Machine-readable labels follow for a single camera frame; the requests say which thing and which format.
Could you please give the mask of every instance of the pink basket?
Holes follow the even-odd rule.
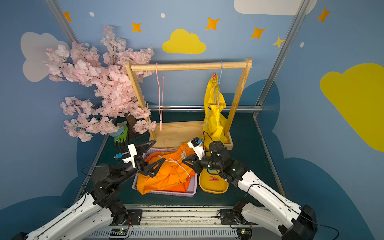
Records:
[[[158,148],[151,148],[146,153],[143,154],[143,159],[146,160],[149,155],[151,155],[154,152],[166,152],[166,149],[158,149]],[[137,175],[135,176],[135,179],[133,180],[132,189],[137,190]],[[189,182],[189,186],[187,188],[186,192],[168,192],[168,191],[150,191],[151,194],[161,194],[161,195],[172,195],[172,196],[180,196],[180,197],[193,197],[196,193],[197,189],[197,174],[193,177],[191,177],[191,181]]]

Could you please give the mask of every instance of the clothes hanger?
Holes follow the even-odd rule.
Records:
[[[156,63],[156,77],[157,77],[157,84],[159,85],[159,117],[160,117],[160,132],[162,132],[163,127],[163,105],[164,105],[164,74],[161,77],[161,80],[159,81],[159,76],[157,74],[157,63]],[[161,102],[160,102],[160,82],[163,81],[163,91],[161,94]]]
[[[218,104],[220,105],[220,81],[221,81],[221,74],[223,73],[223,61],[221,61],[221,72],[220,72],[220,77],[218,79]]]

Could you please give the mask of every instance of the black bracket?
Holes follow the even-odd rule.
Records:
[[[128,220],[126,223],[131,222],[131,225],[140,225],[143,210],[141,209],[127,209]]]
[[[251,224],[239,212],[233,209],[220,209],[218,217],[221,225]]]
[[[156,162],[146,165],[144,170],[139,170],[138,173],[144,176],[149,175],[150,177],[155,177],[165,161],[165,158],[159,159]]]

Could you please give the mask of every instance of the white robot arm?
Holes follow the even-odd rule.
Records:
[[[95,187],[89,193],[44,226],[28,234],[19,233],[12,240],[81,240],[110,224],[124,224],[128,215],[125,207],[116,200],[120,192],[119,186],[137,173],[151,177],[157,174],[165,159],[153,164],[147,164],[142,159],[143,153],[155,142],[153,140],[122,147],[122,153],[116,156],[126,160],[121,168],[98,166],[91,175]],[[301,207],[273,190],[252,171],[245,169],[239,161],[231,159],[222,142],[215,141],[209,145],[211,156],[203,153],[202,142],[198,138],[191,140],[188,145],[196,154],[185,158],[183,163],[197,174],[203,169],[217,170],[221,178],[250,194],[268,209],[242,200],[233,209],[237,223],[259,224],[283,240],[314,238],[317,225],[316,215],[311,207]]]

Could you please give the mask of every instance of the artificial cherry blossom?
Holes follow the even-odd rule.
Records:
[[[131,114],[140,119],[147,118],[151,114],[148,105],[144,108],[139,106],[124,65],[126,60],[131,60],[133,64],[148,64],[154,54],[153,49],[149,47],[139,51],[133,51],[131,48],[126,50],[126,40],[116,37],[113,29],[112,26],[103,27],[105,37],[101,43],[108,49],[108,52],[103,54],[107,67],[101,66],[100,55],[94,46],[86,48],[83,43],[73,42],[70,51],[63,45],[58,45],[55,51],[46,49],[48,55],[46,65],[49,67],[49,78],[52,81],[64,81],[65,78],[86,87],[95,85],[95,96],[103,98],[102,106],[97,109],[89,99],[81,101],[76,97],[66,97],[65,102],[60,104],[64,114],[78,113],[78,118],[70,122],[65,121],[63,128],[70,136],[78,137],[82,142],[92,138],[87,132],[100,134],[116,132],[118,127],[113,125],[109,117]],[[72,63],[68,62],[68,57],[72,58]],[[136,76],[138,81],[142,82],[144,77],[152,73],[136,72]],[[89,119],[90,116],[96,115],[101,117]],[[155,126],[156,121],[139,120],[134,128],[142,134],[148,130],[153,131]]]

